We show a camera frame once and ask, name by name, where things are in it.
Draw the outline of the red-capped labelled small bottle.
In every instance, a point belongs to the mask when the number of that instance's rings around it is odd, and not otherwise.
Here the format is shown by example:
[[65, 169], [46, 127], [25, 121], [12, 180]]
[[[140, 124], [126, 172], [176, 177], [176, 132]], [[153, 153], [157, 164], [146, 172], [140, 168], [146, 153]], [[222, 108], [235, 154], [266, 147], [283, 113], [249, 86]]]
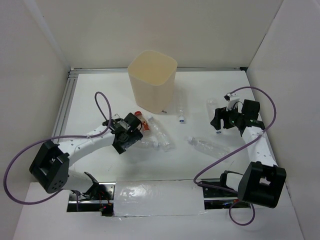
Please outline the red-capped labelled small bottle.
[[144, 135], [151, 134], [151, 130], [147, 123], [147, 120], [144, 118], [143, 114], [140, 111], [136, 111], [134, 115], [141, 121], [142, 127], [140, 129], [141, 133]]

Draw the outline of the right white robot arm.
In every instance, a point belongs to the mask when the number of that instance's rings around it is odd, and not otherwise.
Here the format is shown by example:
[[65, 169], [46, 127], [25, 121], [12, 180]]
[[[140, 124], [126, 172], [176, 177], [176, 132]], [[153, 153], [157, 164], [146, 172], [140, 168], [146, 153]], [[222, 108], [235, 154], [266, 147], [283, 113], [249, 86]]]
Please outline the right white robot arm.
[[210, 124], [217, 130], [237, 128], [248, 145], [249, 165], [244, 174], [226, 170], [220, 176], [218, 190], [223, 196], [237, 192], [239, 200], [268, 208], [275, 208], [279, 202], [287, 177], [286, 170], [278, 167], [271, 155], [266, 138], [265, 125], [258, 119], [260, 103], [245, 99], [241, 110], [240, 99], [226, 98], [228, 105], [215, 110]]

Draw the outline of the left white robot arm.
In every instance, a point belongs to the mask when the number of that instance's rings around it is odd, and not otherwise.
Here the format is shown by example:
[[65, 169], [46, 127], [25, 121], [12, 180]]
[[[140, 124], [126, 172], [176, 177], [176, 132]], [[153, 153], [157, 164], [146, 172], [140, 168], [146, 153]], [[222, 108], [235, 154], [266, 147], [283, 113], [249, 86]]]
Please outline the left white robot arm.
[[143, 134], [142, 122], [133, 113], [125, 118], [106, 120], [83, 138], [70, 139], [60, 143], [45, 141], [29, 171], [48, 194], [60, 190], [75, 191], [86, 199], [96, 199], [100, 194], [110, 199], [108, 190], [87, 171], [76, 172], [71, 166], [85, 156], [104, 147], [112, 146], [118, 154], [140, 141]]

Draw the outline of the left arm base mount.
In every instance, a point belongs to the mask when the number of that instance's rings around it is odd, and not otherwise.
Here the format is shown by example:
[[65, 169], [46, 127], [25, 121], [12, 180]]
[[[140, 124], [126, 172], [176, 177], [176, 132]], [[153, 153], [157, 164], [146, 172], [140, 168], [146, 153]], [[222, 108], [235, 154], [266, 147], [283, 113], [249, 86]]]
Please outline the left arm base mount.
[[100, 182], [92, 195], [70, 191], [66, 211], [68, 213], [100, 213], [104, 217], [114, 216], [115, 182]]

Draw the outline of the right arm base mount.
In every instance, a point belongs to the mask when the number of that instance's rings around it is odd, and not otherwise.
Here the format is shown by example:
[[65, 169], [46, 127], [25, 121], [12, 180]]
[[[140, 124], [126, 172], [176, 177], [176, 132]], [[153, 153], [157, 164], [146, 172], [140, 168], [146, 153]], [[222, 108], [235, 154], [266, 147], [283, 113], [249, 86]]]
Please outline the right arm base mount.
[[[200, 184], [218, 187], [221, 186], [220, 180], [218, 178], [203, 179], [200, 181]], [[217, 189], [214, 187], [200, 187], [202, 188], [205, 210], [228, 209], [232, 204], [239, 201], [235, 193]], [[234, 208], [250, 208], [250, 205], [245, 202], [240, 202], [237, 203]]]

